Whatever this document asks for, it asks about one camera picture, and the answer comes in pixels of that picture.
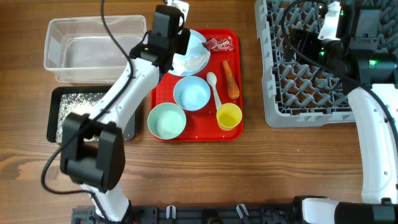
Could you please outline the white napkin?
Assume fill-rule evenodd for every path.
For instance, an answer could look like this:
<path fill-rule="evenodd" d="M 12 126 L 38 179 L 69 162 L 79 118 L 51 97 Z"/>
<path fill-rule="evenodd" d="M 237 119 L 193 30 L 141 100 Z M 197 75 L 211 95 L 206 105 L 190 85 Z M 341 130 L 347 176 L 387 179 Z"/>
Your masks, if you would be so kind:
<path fill-rule="evenodd" d="M 209 52 L 189 56 L 175 54 L 172 62 L 173 70 L 170 70 L 169 73 L 181 77 L 195 74 L 209 59 Z"/>

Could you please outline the light blue bowl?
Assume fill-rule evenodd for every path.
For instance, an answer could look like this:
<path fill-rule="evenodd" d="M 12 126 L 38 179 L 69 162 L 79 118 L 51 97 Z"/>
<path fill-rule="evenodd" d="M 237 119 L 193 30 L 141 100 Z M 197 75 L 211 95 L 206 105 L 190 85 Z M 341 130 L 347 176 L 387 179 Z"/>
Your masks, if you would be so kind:
<path fill-rule="evenodd" d="M 210 100 L 210 87 L 204 79 L 197 76 L 184 77 L 179 80 L 173 90 L 173 97 L 182 109 L 198 111 Z"/>

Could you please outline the red snack wrapper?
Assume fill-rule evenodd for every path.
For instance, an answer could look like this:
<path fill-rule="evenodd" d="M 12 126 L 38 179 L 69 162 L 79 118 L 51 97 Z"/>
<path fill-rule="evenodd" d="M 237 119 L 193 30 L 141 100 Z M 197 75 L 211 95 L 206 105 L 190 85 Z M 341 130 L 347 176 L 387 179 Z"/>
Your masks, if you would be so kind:
<path fill-rule="evenodd" d="M 212 37 L 202 43 L 204 48 L 210 52 L 229 52 L 235 49 L 231 36 Z"/>

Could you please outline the mint green bowl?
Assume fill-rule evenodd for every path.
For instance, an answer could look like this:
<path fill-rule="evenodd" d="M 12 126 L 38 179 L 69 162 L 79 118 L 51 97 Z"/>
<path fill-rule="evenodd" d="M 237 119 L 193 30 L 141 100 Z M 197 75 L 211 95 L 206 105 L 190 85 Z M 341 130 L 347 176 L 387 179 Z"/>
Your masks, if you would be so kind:
<path fill-rule="evenodd" d="M 161 103 L 150 111 L 147 124 L 155 137 L 170 140 L 183 133 L 187 117 L 184 110 L 175 103 Z"/>

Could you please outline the orange carrot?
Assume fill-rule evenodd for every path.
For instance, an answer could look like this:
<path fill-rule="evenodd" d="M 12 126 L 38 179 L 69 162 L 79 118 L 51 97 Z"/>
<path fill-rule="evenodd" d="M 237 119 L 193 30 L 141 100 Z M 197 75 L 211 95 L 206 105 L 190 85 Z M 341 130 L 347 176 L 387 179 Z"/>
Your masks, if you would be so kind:
<path fill-rule="evenodd" d="M 224 73 L 226 75 L 228 96 L 232 100 L 235 100 L 235 99 L 239 98 L 239 96 L 240 96 L 238 84 L 236 83 L 236 80 L 234 78 L 234 75 L 232 73 L 232 70 L 231 70 L 231 67 L 229 66 L 228 61 L 224 60 L 222 62 L 222 64 L 223 64 L 223 68 L 224 68 Z"/>

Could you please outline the yellow plastic cup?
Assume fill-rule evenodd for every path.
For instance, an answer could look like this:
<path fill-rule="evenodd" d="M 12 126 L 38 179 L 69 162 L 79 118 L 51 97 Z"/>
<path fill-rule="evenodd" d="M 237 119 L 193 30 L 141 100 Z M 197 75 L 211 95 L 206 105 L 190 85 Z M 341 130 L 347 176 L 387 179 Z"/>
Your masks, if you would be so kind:
<path fill-rule="evenodd" d="M 216 112 L 218 126 L 223 131 L 234 129 L 243 118 L 243 113 L 239 106 L 233 103 L 225 103 Z"/>

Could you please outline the white rice pile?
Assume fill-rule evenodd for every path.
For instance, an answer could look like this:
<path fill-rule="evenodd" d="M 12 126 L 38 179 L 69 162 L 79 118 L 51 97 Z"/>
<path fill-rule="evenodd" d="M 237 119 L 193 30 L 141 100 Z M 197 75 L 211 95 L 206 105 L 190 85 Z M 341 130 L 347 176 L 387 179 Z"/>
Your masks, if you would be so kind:
<path fill-rule="evenodd" d="M 55 142 L 61 143 L 63 123 L 70 113 L 79 115 L 90 113 L 92 107 L 94 107 L 103 96 L 104 93 L 69 93 L 62 95 L 57 114 Z"/>

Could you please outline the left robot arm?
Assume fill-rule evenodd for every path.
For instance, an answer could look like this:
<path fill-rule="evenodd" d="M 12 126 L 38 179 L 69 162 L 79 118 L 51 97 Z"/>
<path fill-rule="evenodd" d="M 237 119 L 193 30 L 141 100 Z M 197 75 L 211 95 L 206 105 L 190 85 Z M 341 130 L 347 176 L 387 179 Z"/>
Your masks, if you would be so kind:
<path fill-rule="evenodd" d="M 102 222 L 134 222 L 119 184 L 125 166 L 123 131 L 144 97 L 173 68 L 174 55 L 186 54 L 188 10 L 183 1 L 158 5 L 152 30 L 125 55 L 127 65 L 116 83 L 92 111 L 70 113 L 64 120 L 60 170 L 90 194 Z"/>

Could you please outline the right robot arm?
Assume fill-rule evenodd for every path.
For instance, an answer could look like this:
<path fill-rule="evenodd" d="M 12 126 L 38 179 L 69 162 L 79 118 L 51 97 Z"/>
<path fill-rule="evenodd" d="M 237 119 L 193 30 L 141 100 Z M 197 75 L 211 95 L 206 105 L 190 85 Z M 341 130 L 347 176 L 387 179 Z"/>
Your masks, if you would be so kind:
<path fill-rule="evenodd" d="M 319 2 L 319 33 L 294 29 L 286 43 L 299 62 L 338 77 L 354 114 L 363 167 L 362 201 L 307 196 L 303 223 L 397 222 L 397 57 L 378 48 L 381 8 Z"/>

